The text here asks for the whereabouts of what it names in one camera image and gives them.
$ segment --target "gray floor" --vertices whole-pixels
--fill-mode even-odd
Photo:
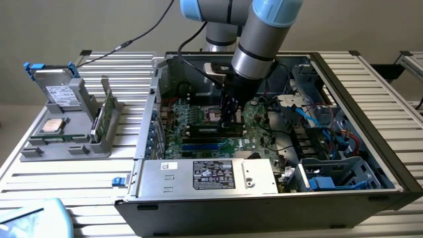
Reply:
[[[42,106],[0,105],[0,166],[6,160]]]

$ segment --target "capacitor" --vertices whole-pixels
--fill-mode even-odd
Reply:
[[[251,101],[249,101],[249,104],[251,104],[252,106],[256,106],[256,105],[259,104],[259,102],[257,102],[256,100],[251,100]]]

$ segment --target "warning label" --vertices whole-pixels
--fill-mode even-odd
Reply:
[[[68,86],[46,86],[45,88],[60,107],[78,106],[76,96]]]
[[[231,160],[193,161],[192,187],[194,190],[235,188]]]

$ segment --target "power supply label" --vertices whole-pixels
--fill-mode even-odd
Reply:
[[[233,166],[231,160],[193,161],[192,187],[194,190],[235,188]]]

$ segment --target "white wall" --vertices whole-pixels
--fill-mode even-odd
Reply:
[[[108,51],[157,20],[169,0],[1,0],[0,104],[41,104],[44,95],[22,63],[64,64],[82,49]],[[304,0],[283,50],[359,50],[369,62],[392,62],[399,50],[423,51],[423,0]],[[178,1],[156,30],[129,51],[174,51],[200,23]],[[197,50],[202,35],[186,46]],[[415,99],[416,81],[399,84]]]

